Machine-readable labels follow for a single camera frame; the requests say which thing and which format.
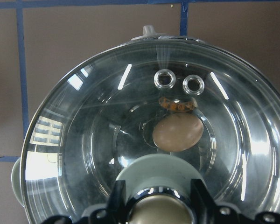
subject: orange object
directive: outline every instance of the orange object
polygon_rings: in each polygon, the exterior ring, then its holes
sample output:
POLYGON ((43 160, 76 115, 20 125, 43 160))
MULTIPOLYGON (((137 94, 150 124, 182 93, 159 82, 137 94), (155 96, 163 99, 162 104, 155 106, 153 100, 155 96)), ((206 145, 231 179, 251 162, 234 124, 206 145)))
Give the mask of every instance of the orange object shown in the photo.
POLYGON ((167 99, 166 97, 161 97, 159 99, 161 107, 164 107, 167 110, 174 112, 189 112, 195 109, 194 102, 184 102, 177 103, 172 100, 167 99))

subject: egg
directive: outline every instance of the egg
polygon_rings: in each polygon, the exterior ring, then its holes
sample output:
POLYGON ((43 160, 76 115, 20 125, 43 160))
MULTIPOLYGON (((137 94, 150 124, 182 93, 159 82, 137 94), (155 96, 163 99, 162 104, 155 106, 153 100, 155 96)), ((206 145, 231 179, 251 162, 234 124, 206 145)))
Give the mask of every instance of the egg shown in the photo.
POLYGON ((155 145, 167 152, 180 152, 193 147, 203 134, 202 121, 190 113, 166 116, 154 127, 155 145))

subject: silver metal part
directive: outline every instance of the silver metal part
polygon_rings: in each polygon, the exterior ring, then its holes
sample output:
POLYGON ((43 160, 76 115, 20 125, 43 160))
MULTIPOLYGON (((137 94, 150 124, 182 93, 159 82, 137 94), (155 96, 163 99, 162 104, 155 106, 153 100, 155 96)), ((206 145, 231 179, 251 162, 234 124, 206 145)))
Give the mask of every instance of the silver metal part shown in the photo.
POLYGON ((138 191, 128 202, 129 224, 189 223, 195 220, 189 200, 175 189, 157 186, 138 191))
POLYGON ((197 75, 189 75, 182 82, 182 88, 185 93, 191 96, 198 96, 204 91, 204 81, 200 76, 197 75), (193 82, 196 87, 190 87, 189 82, 193 82))
POLYGON ((158 89, 171 89, 175 84, 175 80, 175 74, 169 69, 158 70, 154 75, 154 84, 158 89), (170 78, 170 81, 162 83, 162 78, 170 78))

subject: blue frame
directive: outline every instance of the blue frame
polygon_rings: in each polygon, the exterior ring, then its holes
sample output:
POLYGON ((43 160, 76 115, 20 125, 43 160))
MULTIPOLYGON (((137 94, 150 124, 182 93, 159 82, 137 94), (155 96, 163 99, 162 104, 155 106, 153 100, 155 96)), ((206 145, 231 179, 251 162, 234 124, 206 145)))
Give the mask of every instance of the blue frame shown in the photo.
MULTIPOLYGON (((21 80, 21 103, 24 137, 28 130, 28 94, 26 77, 26 57, 24 44, 23 9, 38 7, 57 7, 57 6, 98 6, 98 5, 139 5, 139 4, 181 4, 180 14, 180 35, 187 35, 188 28, 188 7, 189 3, 194 2, 236 2, 236 1, 276 1, 276 0, 16 0, 10 2, 0 2, 0 9, 16 9, 18 50, 20 62, 21 80)), ((15 162, 17 156, 0 157, 1 162, 15 162)))

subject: metal ring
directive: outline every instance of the metal ring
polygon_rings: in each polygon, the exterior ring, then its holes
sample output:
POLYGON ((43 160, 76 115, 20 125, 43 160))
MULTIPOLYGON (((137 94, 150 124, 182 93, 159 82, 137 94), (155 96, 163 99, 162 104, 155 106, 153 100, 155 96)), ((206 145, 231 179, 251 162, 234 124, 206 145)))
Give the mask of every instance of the metal ring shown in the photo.
POLYGON ((169 69, 161 69, 154 75, 154 84, 158 89, 171 89, 175 84, 175 74, 169 69), (168 76, 171 80, 168 84, 162 84, 160 82, 160 76, 168 76))
POLYGON ((145 197, 152 196, 152 195, 167 195, 179 200, 181 203, 183 203, 186 206, 192 220, 194 220, 192 221, 191 224, 195 223, 196 216, 193 213, 193 208, 191 206, 190 200, 184 197, 180 192, 176 191, 175 189, 170 187, 165 187, 165 186, 155 186, 155 187, 146 188, 138 191, 134 196, 132 196, 128 200, 126 204, 126 210, 129 211, 126 214, 126 218, 128 219, 130 217, 131 211, 133 210, 133 207, 137 202, 139 202, 141 199, 145 197))
POLYGON ((189 94, 191 96, 198 96, 204 91, 204 81, 202 80, 202 78, 200 76, 189 75, 183 80, 182 88, 187 94, 189 94), (189 81, 196 81, 198 84, 198 89, 197 90, 190 89, 190 87, 188 85, 189 81))

